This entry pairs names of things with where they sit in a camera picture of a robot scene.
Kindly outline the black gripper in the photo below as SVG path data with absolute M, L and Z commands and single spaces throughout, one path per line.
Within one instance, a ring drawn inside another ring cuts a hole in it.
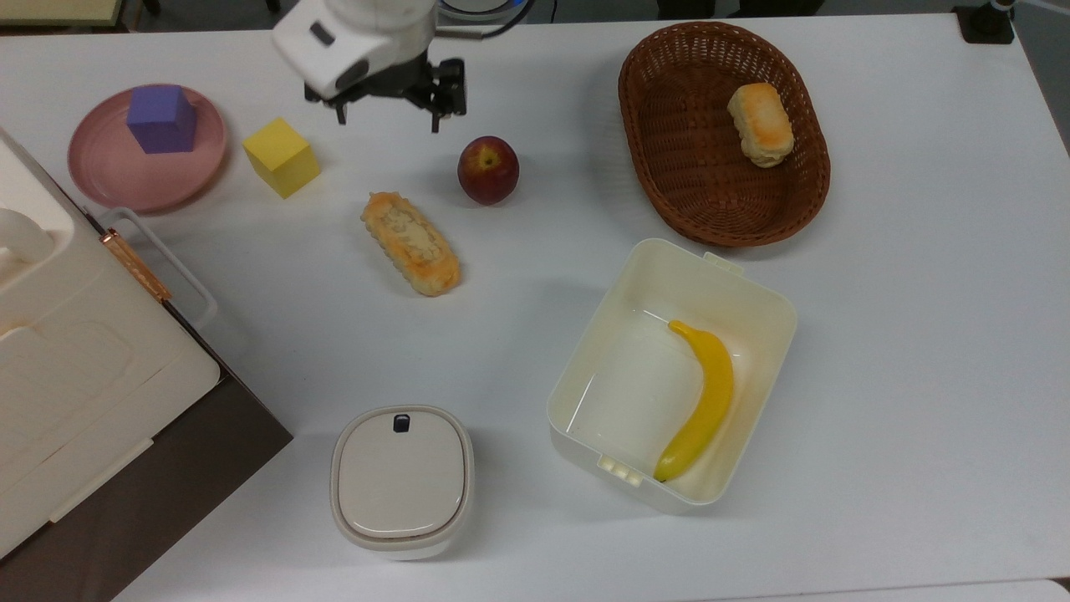
M 467 64 L 462 58 L 450 58 L 431 64 L 427 59 L 413 59 L 364 77 L 326 99 L 304 84 L 304 98 L 334 107 L 340 125 L 348 124 L 348 103 L 368 98 L 395 98 L 416 103 L 431 114 L 431 132 L 440 132 L 441 122 L 450 115 L 467 115 Z

